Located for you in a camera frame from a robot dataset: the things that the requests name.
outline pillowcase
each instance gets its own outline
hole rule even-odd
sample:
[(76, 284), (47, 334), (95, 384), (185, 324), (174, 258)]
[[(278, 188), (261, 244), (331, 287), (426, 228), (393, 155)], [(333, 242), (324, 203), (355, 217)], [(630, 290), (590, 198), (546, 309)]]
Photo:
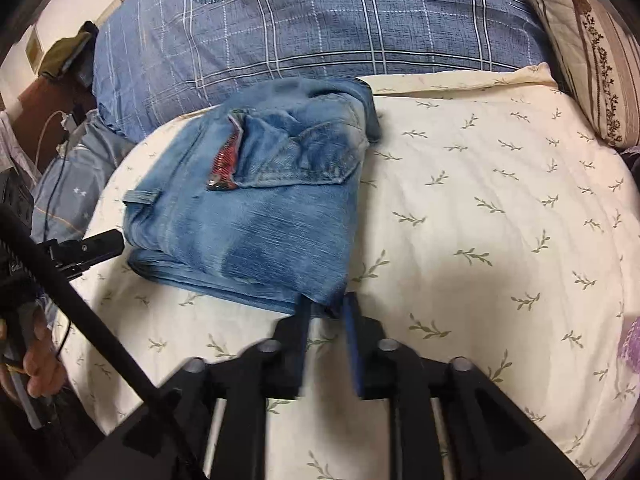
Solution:
[(598, 0), (529, 0), (589, 122), (617, 148), (640, 144), (640, 49)]

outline folded jeans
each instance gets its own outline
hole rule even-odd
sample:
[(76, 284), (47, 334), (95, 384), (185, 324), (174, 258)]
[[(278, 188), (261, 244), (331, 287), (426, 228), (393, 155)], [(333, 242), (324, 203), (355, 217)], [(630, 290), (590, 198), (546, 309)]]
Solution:
[(290, 314), (346, 286), (358, 186), (380, 126), (354, 78), (257, 84), (188, 123), (125, 197), (141, 276)]

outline green cloth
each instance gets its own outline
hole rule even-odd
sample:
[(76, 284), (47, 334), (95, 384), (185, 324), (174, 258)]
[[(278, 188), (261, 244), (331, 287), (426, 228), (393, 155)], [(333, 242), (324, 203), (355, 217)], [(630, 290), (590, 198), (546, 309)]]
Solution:
[(74, 38), (57, 40), (42, 59), (38, 75), (54, 80), (60, 79), (90, 39), (90, 33), (80, 32)]

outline wall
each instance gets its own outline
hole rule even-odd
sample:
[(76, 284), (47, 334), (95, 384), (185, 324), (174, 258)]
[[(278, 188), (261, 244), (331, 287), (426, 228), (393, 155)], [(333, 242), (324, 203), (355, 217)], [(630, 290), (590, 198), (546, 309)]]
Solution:
[[(42, 11), (36, 30), (44, 52), (60, 38), (73, 37), (86, 20), (95, 22), (114, 0), (51, 0)], [(36, 78), (25, 54), (31, 29), (9, 51), (0, 67), (0, 94), (7, 107)]]

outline finger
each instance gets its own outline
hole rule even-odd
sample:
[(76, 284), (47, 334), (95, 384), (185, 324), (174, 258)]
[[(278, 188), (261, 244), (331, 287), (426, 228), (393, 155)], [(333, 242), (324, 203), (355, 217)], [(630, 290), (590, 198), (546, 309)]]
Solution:
[(51, 339), (51, 330), (47, 327), (47, 318), (41, 308), (37, 308), (33, 313), (33, 333), (40, 341)]
[(65, 381), (66, 381), (65, 367), (62, 365), (62, 363), (58, 362), (58, 365), (56, 366), (56, 369), (53, 373), (53, 377), (51, 378), (51, 381), (49, 382), (49, 384), (43, 387), (40, 394), (44, 396), (55, 395), (62, 389), (62, 386), (64, 386)]
[(36, 340), (31, 343), (22, 360), (24, 371), (31, 377), (36, 376), (45, 365), (47, 359), (52, 358), (51, 342), (48, 340)]
[(58, 361), (52, 356), (40, 368), (37, 375), (29, 380), (27, 391), (31, 397), (39, 397), (44, 394), (44, 390), (53, 380), (57, 367)]

